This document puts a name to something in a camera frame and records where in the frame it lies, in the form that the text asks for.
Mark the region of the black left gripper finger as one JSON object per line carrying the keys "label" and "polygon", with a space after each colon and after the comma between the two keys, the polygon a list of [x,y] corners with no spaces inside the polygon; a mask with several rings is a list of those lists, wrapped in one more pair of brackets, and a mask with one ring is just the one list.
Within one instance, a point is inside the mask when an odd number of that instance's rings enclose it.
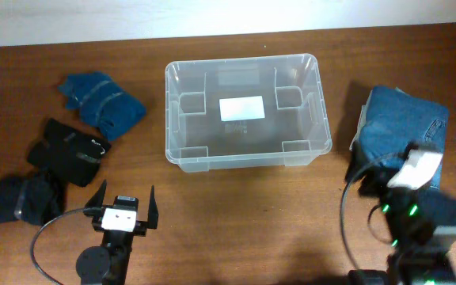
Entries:
{"label": "black left gripper finger", "polygon": [[107,181],[103,180],[101,186],[95,192],[95,194],[85,204],[85,210],[83,211],[85,216],[100,216],[104,210],[103,201],[105,198],[105,192],[107,187]]}
{"label": "black left gripper finger", "polygon": [[147,215],[147,228],[156,230],[158,228],[158,220],[159,220],[159,211],[158,205],[155,199],[155,191],[154,186],[151,186],[150,190],[150,199],[149,199],[149,206],[148,206],[148,215]]}

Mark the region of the light blue jeans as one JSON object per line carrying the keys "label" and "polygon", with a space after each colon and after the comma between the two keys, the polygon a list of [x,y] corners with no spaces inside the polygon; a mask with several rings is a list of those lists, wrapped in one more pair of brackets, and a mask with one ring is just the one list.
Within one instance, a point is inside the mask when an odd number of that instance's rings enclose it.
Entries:
{"label": "light blue jeans", "polygon": [[401,115],[408,99],[409,95],[399,89],[375,86],[361,106],[350,149],[358,143],[366,154],[373,156],[401,150]]}

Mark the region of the dark blue jeans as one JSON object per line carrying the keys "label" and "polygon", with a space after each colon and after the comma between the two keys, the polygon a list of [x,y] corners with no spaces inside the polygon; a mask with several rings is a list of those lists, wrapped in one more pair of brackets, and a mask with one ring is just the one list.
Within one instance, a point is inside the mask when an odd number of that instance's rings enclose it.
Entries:
{"label": "dark blue jeans", "polygon": [[385,154],[403,153],[409,143],[445,150],[448,108],[413,97],[400,89],[375,86],[360,115],[353,138],[346,180],[362,166]]}

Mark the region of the teal blue garment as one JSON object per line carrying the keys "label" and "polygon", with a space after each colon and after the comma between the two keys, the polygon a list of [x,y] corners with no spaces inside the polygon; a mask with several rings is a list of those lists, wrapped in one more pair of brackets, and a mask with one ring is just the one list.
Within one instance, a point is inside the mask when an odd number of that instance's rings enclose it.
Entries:
{"label": "teal blue garment", "polygon": [[77,110],[81,121],[108,141],[126,134],[146,115],[139,100],[101,72],[69,74],[58,90],[67,98],[66,108]]}

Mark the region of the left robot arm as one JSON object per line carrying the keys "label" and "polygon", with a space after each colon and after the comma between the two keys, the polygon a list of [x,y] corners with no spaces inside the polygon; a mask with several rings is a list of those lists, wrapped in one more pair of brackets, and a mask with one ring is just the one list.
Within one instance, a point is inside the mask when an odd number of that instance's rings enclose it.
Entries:
{"label": "left robot arm", "polygon": [[82,284],[124,285],[134,238],[144,237],[148,230],[158,228],[159,212],[153,188],[146,221],[137,219],[139,200],[135,197],[116,196],[113,204],[105,205],[106,188],[104,181],[85,205],[84,215],[103,237],[98,246],[85,249],[76,261]]}

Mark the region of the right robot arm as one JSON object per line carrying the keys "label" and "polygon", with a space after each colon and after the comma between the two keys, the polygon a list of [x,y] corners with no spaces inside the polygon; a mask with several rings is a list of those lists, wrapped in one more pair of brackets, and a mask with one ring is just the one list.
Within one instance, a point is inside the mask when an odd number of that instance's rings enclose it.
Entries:
{"label": "right robot arm", "polygon": [[378,199],[394,252],[385,271],[354,269],[348,282],[364,284],[456,284],[448,257],[456,241],[456,198],[423,187],[389,188],[381,177],[362,180],[361,196]]}

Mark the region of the dark navy folded garment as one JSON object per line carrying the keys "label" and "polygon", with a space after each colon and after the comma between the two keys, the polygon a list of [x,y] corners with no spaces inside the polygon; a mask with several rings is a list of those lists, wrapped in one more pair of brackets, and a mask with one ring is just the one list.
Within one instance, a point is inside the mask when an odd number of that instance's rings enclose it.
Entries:
{"label": "dark navy folded garment", "polygon": [[65,184],[53,173],[0,180],[0,223],[23,221],[43,226],[65,210]]}

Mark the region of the folded black garment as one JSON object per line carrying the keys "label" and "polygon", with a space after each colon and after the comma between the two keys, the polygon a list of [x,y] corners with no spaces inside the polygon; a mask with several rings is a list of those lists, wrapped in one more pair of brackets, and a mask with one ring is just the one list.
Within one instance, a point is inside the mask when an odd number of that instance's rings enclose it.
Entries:
{"label": "folded black garment", "polygon": [[62,181],[85,187],[97,175],[101,159],[111,147],[104,139],[50,118],[42,139],[29,151],[27,161],[47,169]]}

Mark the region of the white label in bin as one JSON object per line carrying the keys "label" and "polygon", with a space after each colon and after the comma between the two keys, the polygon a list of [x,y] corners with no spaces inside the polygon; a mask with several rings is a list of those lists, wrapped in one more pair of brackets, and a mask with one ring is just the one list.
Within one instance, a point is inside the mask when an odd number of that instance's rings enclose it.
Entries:
{"label": "white label in bin", "polygon": [[219,109],[222,122],[265,118],[262,96],[220,99]]}

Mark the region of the clear plastic storage bin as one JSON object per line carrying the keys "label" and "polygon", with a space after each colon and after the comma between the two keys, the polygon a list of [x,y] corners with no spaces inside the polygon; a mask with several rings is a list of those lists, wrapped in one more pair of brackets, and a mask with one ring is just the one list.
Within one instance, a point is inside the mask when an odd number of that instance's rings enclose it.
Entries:
{"label": "clear plastic storage bin", "polygon": [[[222,122],[219,100],[262,96],[265,118]],[[165,156],[186,173],[309,165],[333,146],[311,54],[171,62]]]}

